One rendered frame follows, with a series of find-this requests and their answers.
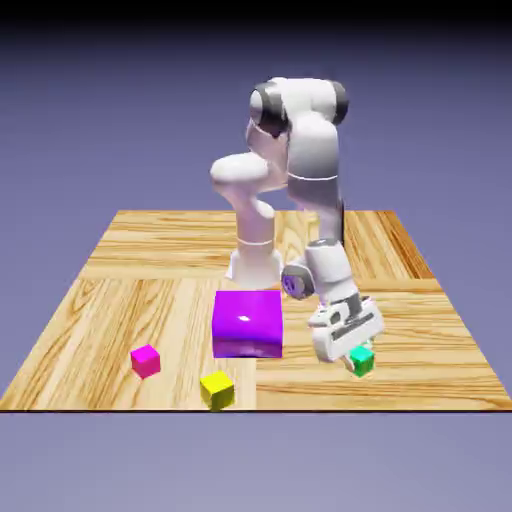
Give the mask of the small yellow cube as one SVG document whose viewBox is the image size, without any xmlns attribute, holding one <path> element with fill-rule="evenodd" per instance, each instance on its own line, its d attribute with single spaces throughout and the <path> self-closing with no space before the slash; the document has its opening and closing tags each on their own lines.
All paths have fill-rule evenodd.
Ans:
<svg viewBox="0 0 512 512">
<path fill-rule="evenodd" d="M 222 370 L 200 378 L 201 398 L 212 411 L 219 411 L 233 404 L 235 387 L 231 378 Z"/>
</svg>

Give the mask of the small pink cube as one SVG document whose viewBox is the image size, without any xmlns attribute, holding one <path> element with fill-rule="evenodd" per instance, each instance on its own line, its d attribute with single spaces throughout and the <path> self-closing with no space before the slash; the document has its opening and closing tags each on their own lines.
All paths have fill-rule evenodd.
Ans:
<svg viewBox="0 0 512 512">
<path fill-rule="evenodd" d="M 132 350 L 130 358 L 132 369 L 141 379 L 155 375 L 161 370 L 160 354 L 149 344 Z"/>
</svg>

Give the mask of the large purple box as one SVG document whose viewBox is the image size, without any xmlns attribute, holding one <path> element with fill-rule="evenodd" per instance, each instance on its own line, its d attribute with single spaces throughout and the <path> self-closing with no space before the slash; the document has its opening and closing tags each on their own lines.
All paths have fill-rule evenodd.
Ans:
<svg viewBox="0 0 512 512">
<path fill-rule="evenodd" d="M 211 331 L 215 358 L 281 358 L 281 292 L 218 290 Z"/>
</svg>

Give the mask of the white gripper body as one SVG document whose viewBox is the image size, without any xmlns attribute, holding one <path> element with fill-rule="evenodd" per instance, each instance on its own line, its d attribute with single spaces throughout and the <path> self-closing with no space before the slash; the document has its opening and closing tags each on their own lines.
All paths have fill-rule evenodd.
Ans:
<svg viewBox="0 0 512 512">
<path fill-rule="evenodd" d="M 384 329 L 382 314 L 376 306 L 369 306 L 352 321 L 332 323 L 330 318 L 343 309 L 340 306 L 336 312 L 324 315 L 324 324 L 312 327 L 313 347 L 320 361 L 347 359 L 351 350 L 373 340 Z"/>
</svg>

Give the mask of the small green cube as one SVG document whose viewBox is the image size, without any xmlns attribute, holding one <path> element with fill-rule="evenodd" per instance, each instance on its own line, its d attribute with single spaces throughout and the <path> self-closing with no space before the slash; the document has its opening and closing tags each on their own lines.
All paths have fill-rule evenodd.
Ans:
<svg viewBox="0 0 512 512">
<path fill-rule="evenodd" d="M 351 371 L 354 375 L 362 377 L 373 370 L 375 355 L 372 349 L 366 346 L 354 348 L 349 353 Z"/>
</svg>

